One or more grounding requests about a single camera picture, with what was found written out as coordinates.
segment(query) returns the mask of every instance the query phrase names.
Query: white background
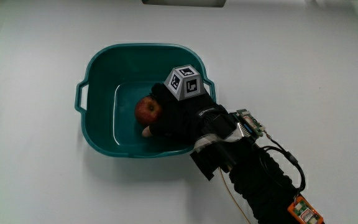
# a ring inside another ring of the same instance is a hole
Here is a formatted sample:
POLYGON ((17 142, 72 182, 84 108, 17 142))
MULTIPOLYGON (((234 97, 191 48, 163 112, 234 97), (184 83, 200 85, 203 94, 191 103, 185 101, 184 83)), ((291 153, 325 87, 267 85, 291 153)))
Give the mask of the white background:
POLYGON ((83 139, 76 84, 126 42, 194 50, 218 103, 247 108, 294 153, 326 223, 358 223, 358 7, 318 3, 0 0, 0 223, 244 223, 188 154, 118 159, 83 139))

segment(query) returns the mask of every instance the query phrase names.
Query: teal plastic basin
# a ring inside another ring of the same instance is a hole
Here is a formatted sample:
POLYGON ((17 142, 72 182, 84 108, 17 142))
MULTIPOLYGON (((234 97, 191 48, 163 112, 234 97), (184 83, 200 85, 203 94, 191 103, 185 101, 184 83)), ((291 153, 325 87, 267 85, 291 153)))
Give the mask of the teal plastic basin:
POLYGON ((192 65, 200 72, 216 101, 214 83, 208 80, 199 56, 174 44, 117 44, 99 51, 89 62, 85 78, 77 85, 75 109, 81 129, 96 151, 113 157, 153 158, 192 150, 167 138, 143 138, 134 116, 136 103, 157 82, 164 82, 172 68, 192 65), (88 85, 86 108, 81 91, 88 85))

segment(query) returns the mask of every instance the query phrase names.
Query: black glove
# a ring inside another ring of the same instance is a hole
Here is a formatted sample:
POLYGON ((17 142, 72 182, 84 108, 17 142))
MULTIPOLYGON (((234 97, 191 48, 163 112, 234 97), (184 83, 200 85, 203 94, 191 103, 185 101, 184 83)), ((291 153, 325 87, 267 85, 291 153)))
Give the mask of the black glove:
POLYGON ((164 84, 156 83, 152 87, 151 95, 162 106, 163 115, 159 121, 143 130, 144 137, 158 134, 193 144, 209 121, 219 114, 227 114, 223 106, 217 105, 207 92, 178 101, 164 84))

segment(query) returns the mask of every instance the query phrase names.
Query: apple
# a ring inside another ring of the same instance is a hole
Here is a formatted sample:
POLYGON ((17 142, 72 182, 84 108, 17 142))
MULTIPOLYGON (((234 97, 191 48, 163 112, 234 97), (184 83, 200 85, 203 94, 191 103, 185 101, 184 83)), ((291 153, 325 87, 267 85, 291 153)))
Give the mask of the apple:
POLYGON ((135 106, 135 118, 143 126, 148 126, 160 119, 162 107, 152 96, 145 96, 135 106))

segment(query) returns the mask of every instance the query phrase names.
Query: black cable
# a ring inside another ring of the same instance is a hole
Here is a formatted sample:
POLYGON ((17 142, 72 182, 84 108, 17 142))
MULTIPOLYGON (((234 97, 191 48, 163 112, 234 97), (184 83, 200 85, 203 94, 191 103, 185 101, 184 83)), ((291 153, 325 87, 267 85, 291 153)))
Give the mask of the black cable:
POLYGON ((274 146, 264 146, 264 147, 261 147, 261 148, 260 148, 260 153, 259 153, 259 162, 260 162, 260 165, 262 166, 262 168, 263 168, 263 170, 266 172, 266 174, 267 174, 272 180, 274 180, 274 182, 275 182, 276 184, 278 184, 280 187, 282 187, 282 188, 284 188, 284 189, 285 189, 285 187, 284 187, 281 183, 279 183, 276 179, 274 179, 274 178, 272 177, 272 175, 270 175, 269 168, 268 168, 267 165, 266 165, 266 160, 265 160, 266 155, 264 154, 264 155, 262 156, 262 152, 268 152, 268 151, 270 151, 270 150, 277 151, 277 152, 283 154, 284 157, 285 157, 286 159, 288 159, 288 161, 290 161, 291 164, 296 167, 296 169, 298 169, 298 171, 299 171, 299 173, 300 173, 300 175, 301 175, 301 184, 300 184, 300 186, 299 186, 298 188, 296 188, 297 191, 296 191, 296 194, 294 195, 294 204, 296 204, 296 198, 298 197, 298 195, 300 194, 300 192, 302 192, 302 191, 305 189, 305 187, 306 187, 305 174, 303 173, 302 168, 299 166, 299 163, 298 163, 297 159, 296 159, 290 152, 286 151, 283 147, 281 147, 281 145, 279 145, 278 142, 274 141, 271 136, 269 136, 267 133, 265 133, 265 134, 266 134, 266 136, 267 136, 267 138, 268 138, 269 140, 271 140, 274 144, 276 144, 276 145, 278 146, 278 148, 277 148, 277 147, 274 147, 274 146))

